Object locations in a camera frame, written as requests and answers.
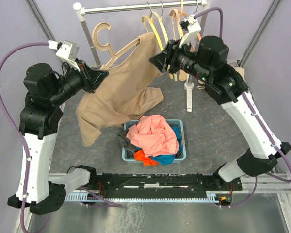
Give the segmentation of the beige plastic hanger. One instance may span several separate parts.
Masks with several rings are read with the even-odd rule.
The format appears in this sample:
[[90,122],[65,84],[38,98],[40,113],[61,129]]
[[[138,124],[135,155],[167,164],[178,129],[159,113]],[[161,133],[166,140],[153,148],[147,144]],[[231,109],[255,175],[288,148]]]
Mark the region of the beige plastic hanger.
[[181,39],[183,37],[183,30],[180,27],[180,20],[183,15],[183,0],[180,1],[180,10],[174,8],[170,11],[174,40]]

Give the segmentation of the beige t shirt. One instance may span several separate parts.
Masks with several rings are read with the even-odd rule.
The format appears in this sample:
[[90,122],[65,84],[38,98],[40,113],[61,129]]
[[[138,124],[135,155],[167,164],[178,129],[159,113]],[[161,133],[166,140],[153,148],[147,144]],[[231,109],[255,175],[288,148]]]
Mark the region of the beige t shirt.
[[161,74],[149,62],[158,52],[153,32],[138,37],[140,43],[121,64],[108,69],[95,93],[85,93],[77,109],[82,143],[91,146],[101,135],[101,129],[120,126],[139,119],[145,112],[163,102],[160,88],[150,87]]

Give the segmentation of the yellow hanger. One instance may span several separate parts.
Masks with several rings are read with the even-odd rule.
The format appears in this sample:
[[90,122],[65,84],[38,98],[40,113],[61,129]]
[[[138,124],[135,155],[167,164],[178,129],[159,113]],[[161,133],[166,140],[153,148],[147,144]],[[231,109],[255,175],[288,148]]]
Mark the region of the yellow hanger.
[[157,43],[158,43],[158,45],[159,45],[159,48],[161,49],[161,51],[163,51],[163,50],[164,50],[163,42],[162,42],[162,39],[161,39],[161,37],[160,37],[160,34],[158,33],[158,30],[156,29],[155,23],[154,23],[154,19],[155,19],[156,17],[152,14],[153,10],[152,10],[150,4],[148,4],[148,6],[149,6],[149,9],[150,9],[150,14],[149,14],[149,16],[147,16],[147,15],[143,15],[143,16],[141,17],[141,22],[142,22],[142,24],[144,25],[144,27],[145,27],[145,29],[146,29],[146,31],[147,31],[148,33],[150,32],[150,29],[149,29],[148,26],[150,26],[150,28],[152,29],[152,32],[153,32],[154,35],[155,35],[155,38],[156,38]]

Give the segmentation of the pink t shirt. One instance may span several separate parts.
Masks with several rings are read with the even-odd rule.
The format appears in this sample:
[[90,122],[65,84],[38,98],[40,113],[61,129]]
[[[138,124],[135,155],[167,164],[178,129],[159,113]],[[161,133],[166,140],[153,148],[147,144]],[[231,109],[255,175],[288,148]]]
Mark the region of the pink t shirt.
[[126,137],[141,148],[146,157],[174,155],[179,151],[176,134],[161,115],[142,116],[137,124],[128,128]]

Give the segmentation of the dark grey t shirt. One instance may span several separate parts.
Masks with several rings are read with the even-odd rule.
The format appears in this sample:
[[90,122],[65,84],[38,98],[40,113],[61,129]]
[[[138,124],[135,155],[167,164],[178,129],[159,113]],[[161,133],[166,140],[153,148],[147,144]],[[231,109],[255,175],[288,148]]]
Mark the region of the dark grey t shirt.
[[133,145],[130,139],[127,138],[128,129],[121,131],[117,136],[120,145],[126,151],[126,158],[133,159],[134,154],[139,150],[135,145]]

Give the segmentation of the orange t shirt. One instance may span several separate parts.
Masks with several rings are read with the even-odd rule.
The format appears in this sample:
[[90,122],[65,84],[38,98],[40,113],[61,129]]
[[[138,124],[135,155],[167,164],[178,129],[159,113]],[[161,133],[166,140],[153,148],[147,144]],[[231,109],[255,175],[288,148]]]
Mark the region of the orange t shirt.
[[142,162],[144,166],[156,166],[159,164],[150,157],[146,157],[142,149],[135,152],[133,157],[136,161]]

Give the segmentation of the blue t shirt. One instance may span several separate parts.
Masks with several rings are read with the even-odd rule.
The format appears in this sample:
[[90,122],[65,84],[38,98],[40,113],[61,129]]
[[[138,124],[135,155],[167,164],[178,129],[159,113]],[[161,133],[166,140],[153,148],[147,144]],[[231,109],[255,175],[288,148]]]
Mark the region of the blue t shirt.
[[183,155],[183,137],[180,131],[180,128],[176,124],[170,124],[170,127],[174,131],[176,135],[177,142],[179,144],[179,150],[176,154],[173,155],[158,155],[158,156],[150,156],[150,158],[161,165],[169,165],[172,164],[176,159],[180,159]]

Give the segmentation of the orange hanger of blue shirt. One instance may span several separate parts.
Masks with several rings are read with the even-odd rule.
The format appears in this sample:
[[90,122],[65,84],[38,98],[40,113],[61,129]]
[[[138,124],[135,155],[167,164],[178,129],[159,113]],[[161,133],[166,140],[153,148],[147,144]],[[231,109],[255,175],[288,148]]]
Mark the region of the orange hanger of blue shirt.
[[[198,9],[198,1],[196,0],[196,11]],[[184,19],[184,22],[186,23],[186,26],[182,28],[184,30],[184,35],[180,41],[179,47],[182,48],[184,45],[188,45],[194,41],[195,38],[198,39],[198,41],[201,41],[201,26],[197,19],[194,18],[194,15],[196,11],[192,14],[187,16]]]

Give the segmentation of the white hanger of grey shirt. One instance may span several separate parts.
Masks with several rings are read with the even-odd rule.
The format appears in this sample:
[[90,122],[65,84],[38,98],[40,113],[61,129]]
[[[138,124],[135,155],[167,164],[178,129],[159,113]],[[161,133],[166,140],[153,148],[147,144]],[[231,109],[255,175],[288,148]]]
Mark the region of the white hanger of grey shirt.
[[[162,21],[162,15],[163,15],[163,3],[161,3],[162,5],[162,14],[159,15],[157,12],[152,12],[152,14],[157,18],[158,22],[159,22],[159,25],[161,27],[161,30],[162,30],[162,33],[163,33],[163,37],[164,37],[164,40],[165,40],[165,43],[168,42],[168,35],[167,35],[167,31],[165,29],[165,26],[163,24],[163,21]],[[174,81],[177,81],[177,75],[176,74],[169,74],[170,78],[173,79]]]

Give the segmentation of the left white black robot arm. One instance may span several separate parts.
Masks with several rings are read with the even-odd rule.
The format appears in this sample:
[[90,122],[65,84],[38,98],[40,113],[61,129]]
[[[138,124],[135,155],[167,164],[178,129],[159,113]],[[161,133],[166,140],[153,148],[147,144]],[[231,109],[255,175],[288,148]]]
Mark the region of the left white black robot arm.
[[25,107],[20,114],[19,132],[28,145],[23,156],[19,189],[8,198],[11,207],[28,207],[31,213],[44,215],[59,210],[66,195],[81,186],[93,189],[97,173],[93,167],[80,165],[61,178],[49,180],[50,156],[55,144],[61,105],[80,90],[94,93],[109,75],[107,71],[91,68],[77,60],[65,75],[54,71],[47,63],[37,63],[26,71]]

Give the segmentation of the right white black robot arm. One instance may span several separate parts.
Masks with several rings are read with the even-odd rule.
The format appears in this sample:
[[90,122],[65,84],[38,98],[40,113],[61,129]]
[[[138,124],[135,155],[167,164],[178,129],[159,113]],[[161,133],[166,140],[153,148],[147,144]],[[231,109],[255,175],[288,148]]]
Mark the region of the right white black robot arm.
[[229,47],[217,36],[203,37],[197,51],[181,40],[170,40],[149,62],[161,73],[184,71],[204,83],[206,93],[234,120],[249,148],[239,158],[217,170],[213,185],[224,190],[235,178],[267,173],[291,150],[280,141],[259,113],[249,87],[235,68],[227,63]]

